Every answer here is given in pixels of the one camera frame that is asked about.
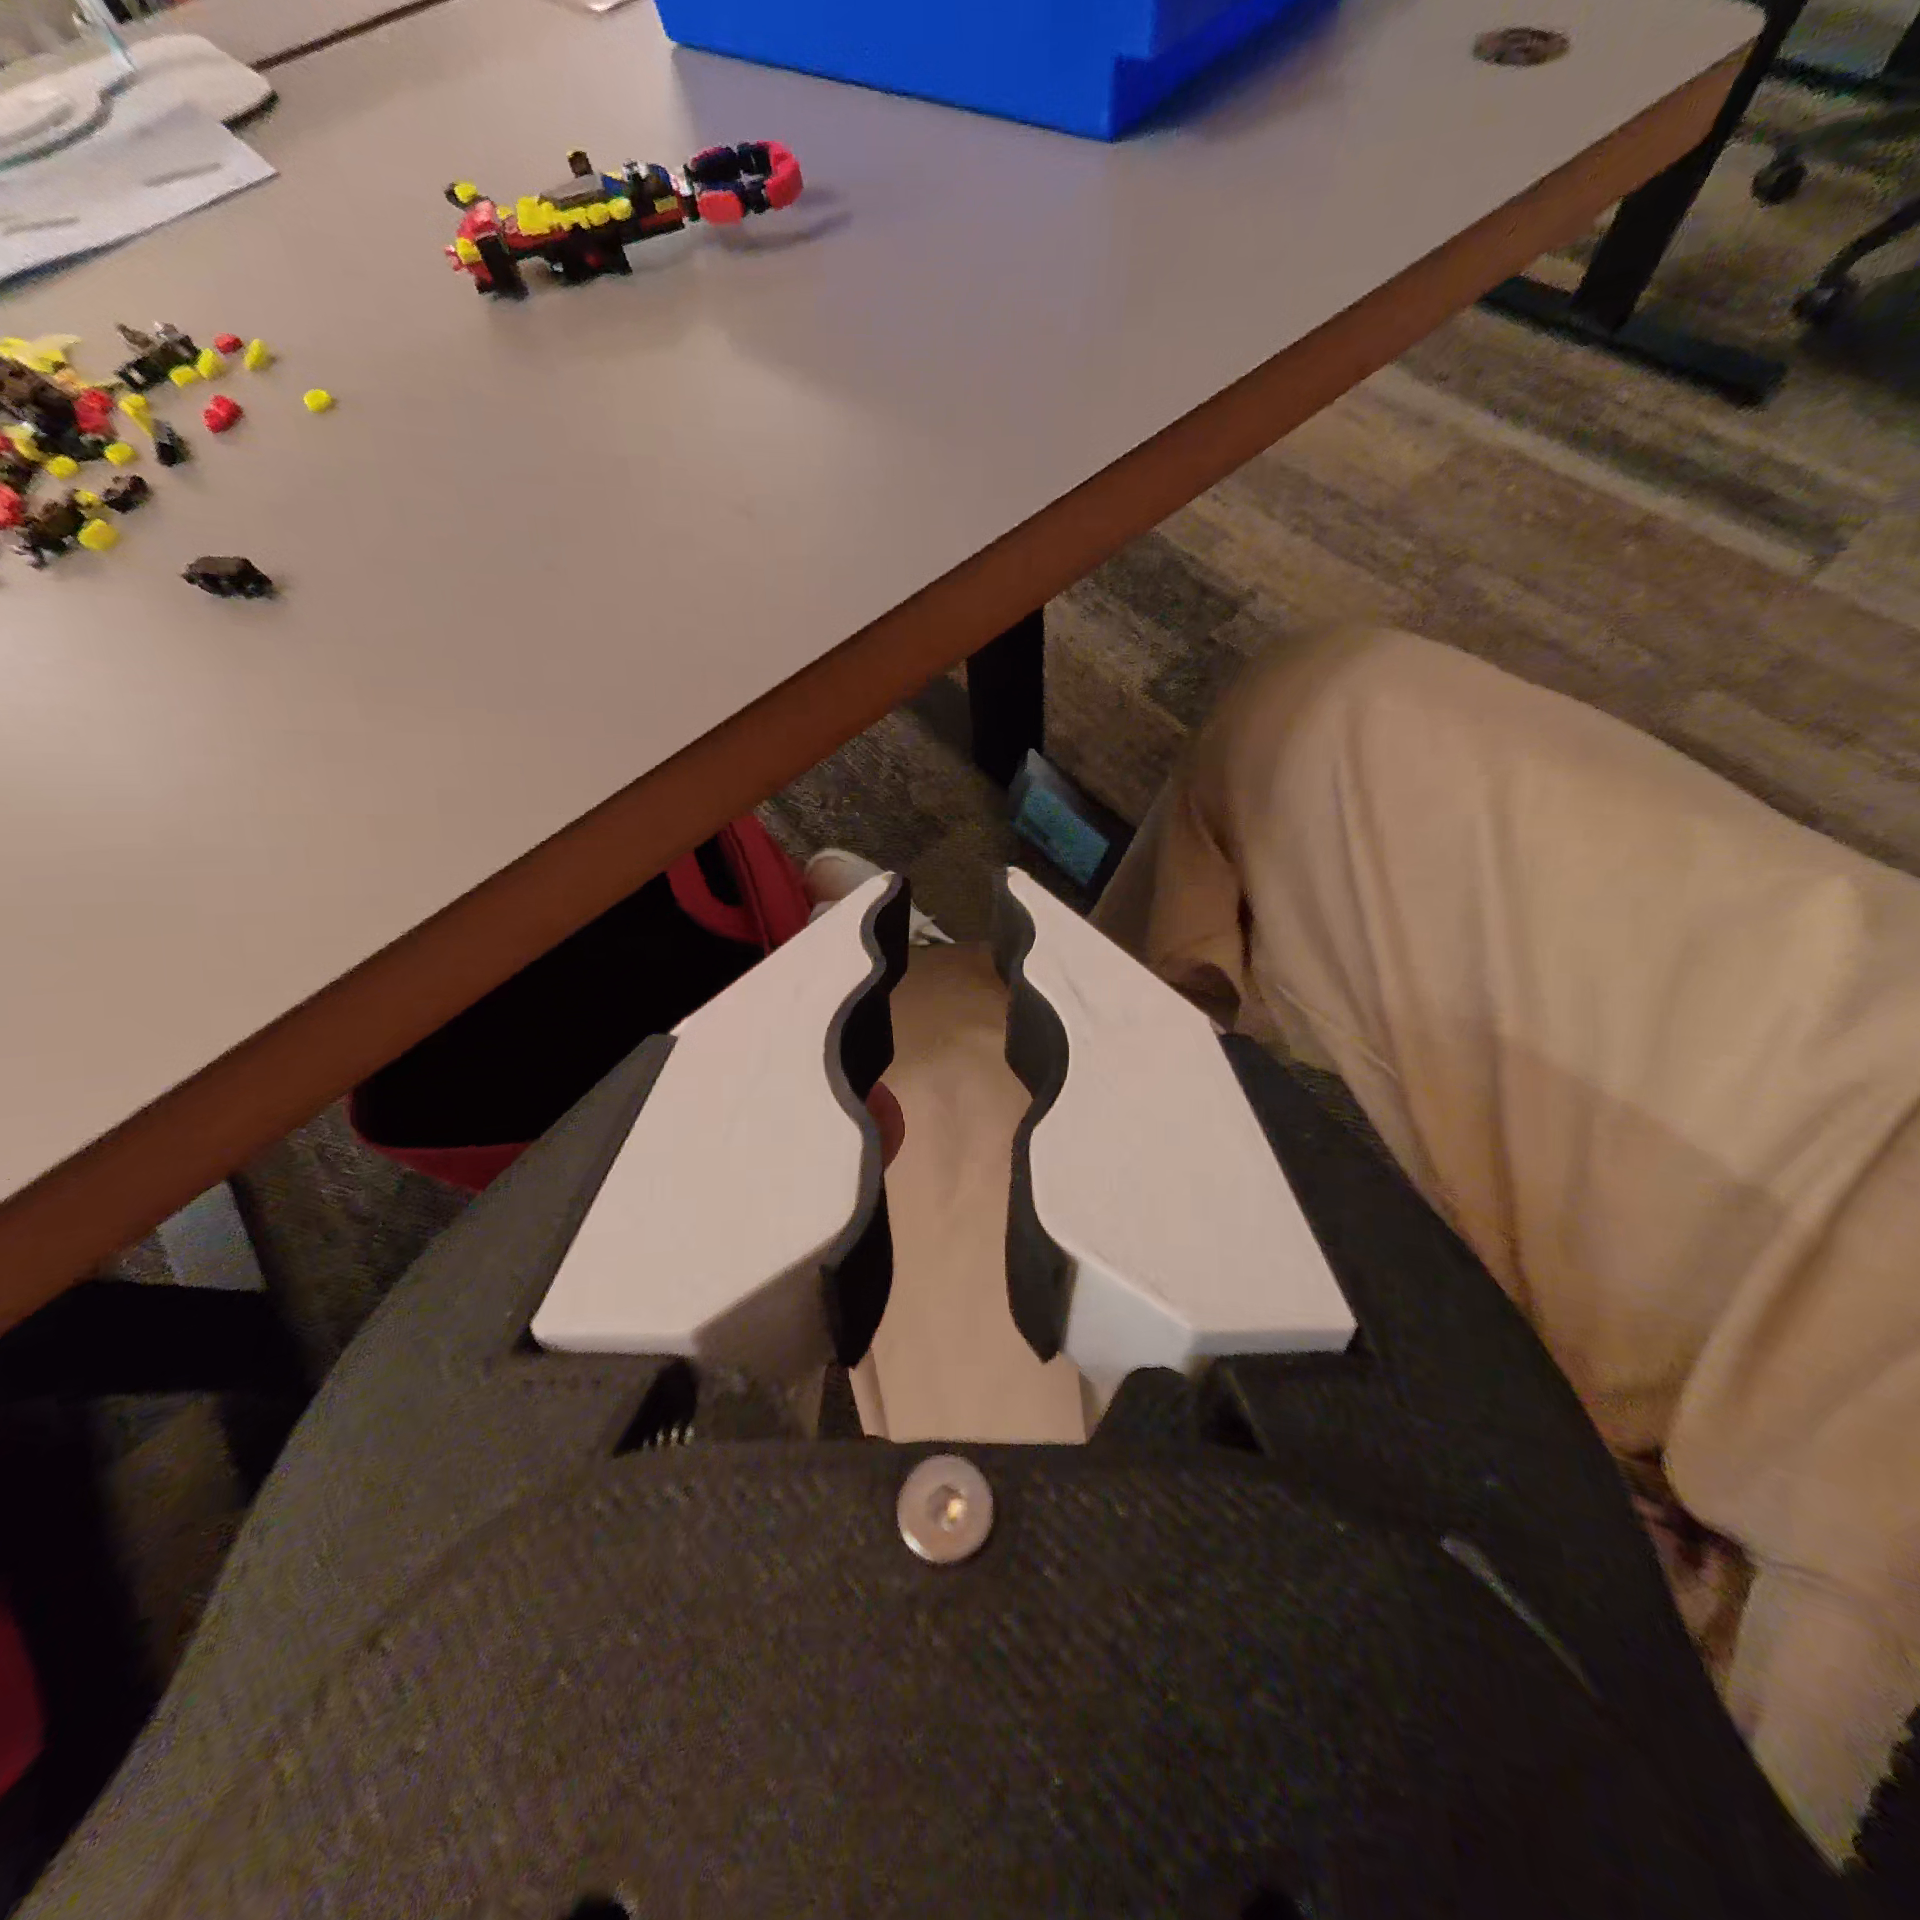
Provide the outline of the black office chair base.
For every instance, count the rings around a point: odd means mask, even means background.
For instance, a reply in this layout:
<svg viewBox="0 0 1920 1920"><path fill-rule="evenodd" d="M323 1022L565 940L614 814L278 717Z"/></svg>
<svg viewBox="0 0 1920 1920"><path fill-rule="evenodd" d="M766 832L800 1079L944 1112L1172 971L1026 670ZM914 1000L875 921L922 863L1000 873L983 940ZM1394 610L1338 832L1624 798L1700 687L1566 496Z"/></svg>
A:
<svg viewBox="0 0 1920 1920"><path fill-rule="evenodd" d="M1751 133L1751 203L1803 248L1785 321L1830 339L1896 251L1914 262L1920 71L1830 71L1795 63Z"/></svg>

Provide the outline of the red yellow black lego figure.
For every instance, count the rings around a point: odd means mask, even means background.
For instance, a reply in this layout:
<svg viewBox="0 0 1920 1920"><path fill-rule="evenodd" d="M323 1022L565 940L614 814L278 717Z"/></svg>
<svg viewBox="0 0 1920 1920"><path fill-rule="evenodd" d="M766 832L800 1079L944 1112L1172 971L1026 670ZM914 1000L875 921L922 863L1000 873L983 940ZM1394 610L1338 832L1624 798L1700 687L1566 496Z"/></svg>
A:
<svg viewBox="0 0 1920 1920"><path fill-rule="evenodd" d="M457 242L439 248L475 302L520 302L531 276L600 286L630 276L636 248L744 222L792 208L809 170L784 143L719 143L675 165L600 170L565 150L565 180L545 192L483 192L475 180L449 180Z"/></svg>

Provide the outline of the red fabric bag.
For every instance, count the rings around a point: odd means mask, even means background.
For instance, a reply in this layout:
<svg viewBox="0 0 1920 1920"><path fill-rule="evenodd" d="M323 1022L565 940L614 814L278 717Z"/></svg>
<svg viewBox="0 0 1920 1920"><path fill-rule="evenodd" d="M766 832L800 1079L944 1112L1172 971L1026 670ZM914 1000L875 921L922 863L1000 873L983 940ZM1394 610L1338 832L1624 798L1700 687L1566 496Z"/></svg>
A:
<svg viewBox="0 0 1920 1920"><path fill-rule="evenodd" d="M475 1195L646 1041L664 1041L800 925L800 863L744 814L373 1066L355 1091L355 1135Z"/></svg>

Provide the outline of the black table foot bar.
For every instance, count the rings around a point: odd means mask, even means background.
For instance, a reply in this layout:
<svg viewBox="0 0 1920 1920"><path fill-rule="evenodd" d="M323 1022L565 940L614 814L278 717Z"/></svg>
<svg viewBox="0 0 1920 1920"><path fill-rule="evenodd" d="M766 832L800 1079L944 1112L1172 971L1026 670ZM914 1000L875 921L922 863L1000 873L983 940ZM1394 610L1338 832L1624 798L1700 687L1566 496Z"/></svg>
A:
<svg viewBox="0 0 1920 1920"><path fill-rule="evenodd" d="M271 1289L93 1275L0 1340L0 1402L309 1397Z"/></svg>

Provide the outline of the lego instruction booklet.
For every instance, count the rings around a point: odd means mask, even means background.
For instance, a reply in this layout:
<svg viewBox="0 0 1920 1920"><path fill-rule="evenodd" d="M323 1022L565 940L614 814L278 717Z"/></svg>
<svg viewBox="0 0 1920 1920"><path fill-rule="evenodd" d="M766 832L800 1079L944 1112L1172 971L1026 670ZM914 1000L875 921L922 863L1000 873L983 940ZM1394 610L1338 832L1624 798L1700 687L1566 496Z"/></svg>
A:
<svg viewBox="0 0 1920 1920"><path fill-rule="evenodd" d="M154 118L107 118L75 150L0 170L0 286L116 251L265 180L278 180L278 165L251 156L199 102L164 102Z"/></svg>

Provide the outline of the pile of lego pieces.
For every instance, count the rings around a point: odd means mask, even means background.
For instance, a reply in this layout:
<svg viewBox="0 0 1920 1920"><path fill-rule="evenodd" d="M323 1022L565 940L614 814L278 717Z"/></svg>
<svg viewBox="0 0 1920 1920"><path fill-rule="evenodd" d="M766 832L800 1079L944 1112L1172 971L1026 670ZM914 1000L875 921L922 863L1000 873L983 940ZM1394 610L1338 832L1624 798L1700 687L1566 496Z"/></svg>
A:
<svg viewBox="0 0 1920 1920"><path fill-rule="evenodd" d="M116 556L131 512L175 474L199 488L218 441L239 441L271 403L309 418L335 385L281 385L271 339L196 339L182 321L120 321L120 357L93 363L86 339L0 339L0 540L16 564Z"/></svg>

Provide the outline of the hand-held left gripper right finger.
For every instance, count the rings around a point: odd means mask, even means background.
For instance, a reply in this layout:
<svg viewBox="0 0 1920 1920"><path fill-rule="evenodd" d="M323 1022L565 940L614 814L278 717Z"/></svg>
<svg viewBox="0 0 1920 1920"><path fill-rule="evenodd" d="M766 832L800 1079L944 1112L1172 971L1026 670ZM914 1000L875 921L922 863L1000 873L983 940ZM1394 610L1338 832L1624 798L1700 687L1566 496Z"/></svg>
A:
<svg viewBox="0 0 1920 1920"><path fill-rule="evenodd" d="M1351 1349L1357 1313L1230 1079L1228 1029L1035 873L997 890L1010 988L1010 1313L1103 1420L1126 1374Z"/></svg>

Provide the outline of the person's white shoe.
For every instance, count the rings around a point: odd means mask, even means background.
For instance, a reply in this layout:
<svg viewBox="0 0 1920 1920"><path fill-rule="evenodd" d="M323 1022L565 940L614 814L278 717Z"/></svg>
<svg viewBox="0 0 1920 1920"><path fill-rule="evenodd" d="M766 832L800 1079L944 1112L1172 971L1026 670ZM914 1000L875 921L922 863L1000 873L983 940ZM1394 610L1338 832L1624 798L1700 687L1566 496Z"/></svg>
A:
<svg viewBox="0 0 1920 1920"><path fill-rule="evenodd" d="M875 861L863 861L863 852L816 852L809 863L800 863L800 890L809 890L809 925L821 921L821 909L834 909L851 890L868 890L881 863ZM914 949L952 949L952 936L914 906Z"/></svg>

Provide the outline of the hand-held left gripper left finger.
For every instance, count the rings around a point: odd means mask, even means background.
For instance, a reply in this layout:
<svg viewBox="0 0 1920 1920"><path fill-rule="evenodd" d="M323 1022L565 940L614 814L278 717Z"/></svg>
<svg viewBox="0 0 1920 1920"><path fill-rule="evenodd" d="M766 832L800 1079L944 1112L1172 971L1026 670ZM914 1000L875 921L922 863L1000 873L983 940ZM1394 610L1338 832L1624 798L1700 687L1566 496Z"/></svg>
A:
<svg viewBox="0 0 1920 1920"><path fill-rule="evenodd" d="M541 1349L690 1357L821 1410L889 1306L889 992L914 953L902 873L868 873L711 1010L675 1022L614 1170L541 1313Z"/></svg>

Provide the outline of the person's beige trousers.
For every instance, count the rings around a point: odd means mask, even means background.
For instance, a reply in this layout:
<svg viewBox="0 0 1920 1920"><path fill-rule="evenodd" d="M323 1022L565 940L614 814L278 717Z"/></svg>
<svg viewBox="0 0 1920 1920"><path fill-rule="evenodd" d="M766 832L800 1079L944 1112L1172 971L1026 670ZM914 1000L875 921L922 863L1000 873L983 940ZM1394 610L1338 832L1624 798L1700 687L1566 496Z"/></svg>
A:
<svg viewBox="0 0 1920 1920"><path fill-rule="evenodd" d="M1920 880L1394 625L1281 638L1094 925L1532 1313L1795 1822L1914 1913Z"/></svg>

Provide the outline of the black table leg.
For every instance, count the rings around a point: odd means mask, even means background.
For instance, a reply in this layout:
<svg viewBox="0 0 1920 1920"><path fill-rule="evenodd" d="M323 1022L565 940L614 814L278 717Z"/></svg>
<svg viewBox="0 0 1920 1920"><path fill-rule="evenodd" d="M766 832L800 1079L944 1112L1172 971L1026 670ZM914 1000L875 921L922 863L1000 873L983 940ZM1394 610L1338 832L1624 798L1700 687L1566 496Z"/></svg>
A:
<svg viewBox="0 0 1920 1920"><path fill-rule="evenodd" d="M1000 625L965 666L972 696L972 762L997 786L1014 786L1035 755L1046 755L1046 606Z"/></svg>

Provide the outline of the blue plastic storage bin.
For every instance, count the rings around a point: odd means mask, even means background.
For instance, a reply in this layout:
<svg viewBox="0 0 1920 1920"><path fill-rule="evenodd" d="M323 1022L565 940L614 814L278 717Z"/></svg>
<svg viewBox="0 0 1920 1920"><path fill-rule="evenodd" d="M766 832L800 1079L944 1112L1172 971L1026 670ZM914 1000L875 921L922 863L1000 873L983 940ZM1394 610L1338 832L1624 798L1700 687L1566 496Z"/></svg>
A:
<svg viewBox="0 0 1920 1920"><path fill-rule="evenodd" d="M1094 143L1328 18L1328 0L658 0L690 52Z"/></svg>

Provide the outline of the black furniture leg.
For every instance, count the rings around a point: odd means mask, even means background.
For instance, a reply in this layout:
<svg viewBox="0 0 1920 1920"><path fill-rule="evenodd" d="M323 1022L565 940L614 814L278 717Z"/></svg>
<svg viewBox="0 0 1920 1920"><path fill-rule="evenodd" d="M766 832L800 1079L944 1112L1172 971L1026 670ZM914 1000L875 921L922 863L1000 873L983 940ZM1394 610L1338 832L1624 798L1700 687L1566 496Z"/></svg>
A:
<svg viewBox="0 0 1920 1920"><path fill-rule="evenodd" d="M1699 339L1699 328L1673 328L1673 321L1647 321L1647 293L1649 293L1673 234L1692 222L1708 165L1739 133L1751 102L1755 102L1755 90L1762 90L1762 71L1785 52L1803 18L1809 18L1803 0L1762 0L1762 28L1755 28L1708 133L1684 165L1665 165L1661 180L1624 192L1611 222L1601 234L1601 248L1588 248L1588 262L1566 293L1540 286L1540 276L1506 276L1482 305L1499 317L1499 321L1524 321L1540 339L1560 339L1560 344L1604 347L1624 363L1647 363L1661 378L1700 385L1715 403L1739 403L1739 414L1768 403L1778 378L1785 378L1778 357Z"/></svg>

